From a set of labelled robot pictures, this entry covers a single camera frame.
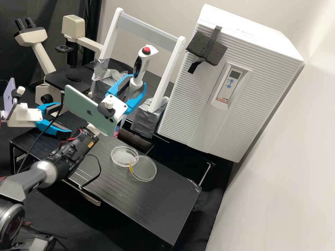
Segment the petri dish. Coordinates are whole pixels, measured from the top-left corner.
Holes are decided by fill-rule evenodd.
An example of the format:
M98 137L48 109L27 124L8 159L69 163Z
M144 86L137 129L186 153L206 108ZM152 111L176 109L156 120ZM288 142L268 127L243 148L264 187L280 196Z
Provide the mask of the petri dish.
M129 167L129 163L135 165L139 153L131 146L117 146L111 151L111 158L114 164L121 167Z
M153 180L157 173L156 164L146 155L136 156L129 170L136 179L143 182Z

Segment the black foam block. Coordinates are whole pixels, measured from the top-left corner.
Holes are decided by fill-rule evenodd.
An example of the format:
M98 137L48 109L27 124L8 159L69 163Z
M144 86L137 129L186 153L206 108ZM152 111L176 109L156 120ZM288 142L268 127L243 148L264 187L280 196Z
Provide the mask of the black foam block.
M204 52L209 41L209 36L201 32L197 32L187 46L186 50L200 58L205 58L207 63L216 66L219 64L228 48L223 44L220 44L218 41L212 41L214 43L213 47L206 56Z

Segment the purple phone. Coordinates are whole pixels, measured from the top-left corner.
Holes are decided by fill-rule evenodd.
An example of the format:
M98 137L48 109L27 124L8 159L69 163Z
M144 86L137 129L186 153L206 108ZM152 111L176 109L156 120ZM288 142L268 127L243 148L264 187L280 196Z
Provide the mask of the purple phone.
M3 93L3 104L5 106L5 115L4 115L5 120L9 120L10 116L12 115L17 105L17 98L12 98L12 90L14 89L15 89L15 80L14 78L10 78L6 90Z

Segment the control panel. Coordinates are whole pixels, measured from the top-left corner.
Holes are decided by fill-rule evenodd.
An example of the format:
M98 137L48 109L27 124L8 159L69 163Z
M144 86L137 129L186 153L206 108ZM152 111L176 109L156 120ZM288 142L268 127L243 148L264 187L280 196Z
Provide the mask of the control panel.
M223 81L223 85L218 95L216 96L216 100L228 103L231 95L233 94L238 82L242 78L243 71L231 67L226 79Z

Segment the white wall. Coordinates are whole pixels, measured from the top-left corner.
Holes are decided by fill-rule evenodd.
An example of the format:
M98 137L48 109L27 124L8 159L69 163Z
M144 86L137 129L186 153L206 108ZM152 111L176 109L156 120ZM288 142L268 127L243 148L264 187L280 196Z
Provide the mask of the white wall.
M309 44L308 40L310 39L310 36L306 34L309 32L311 24L317 16L316 13L320 12L323 8L324 2L324 0L103 0L98 42L103 43L114 11L117 7L122 7L126 13L157 28L175 36L186 37L187 45L202 6L208 3L280 30L297 46L302 56L307 56L310 54L311 48L306 46ZM145 43L145 40L126 31L121 31L118 35L112 57L132 66L137 57L138 50ZM170 53L164 49L158 49L160 52L151 59L149 71L161 76ZM172 82L176 79L183 57L184 53L175 67L171 78Z
M323 7L314 53L224 194L206 251L335 249L335 2Z

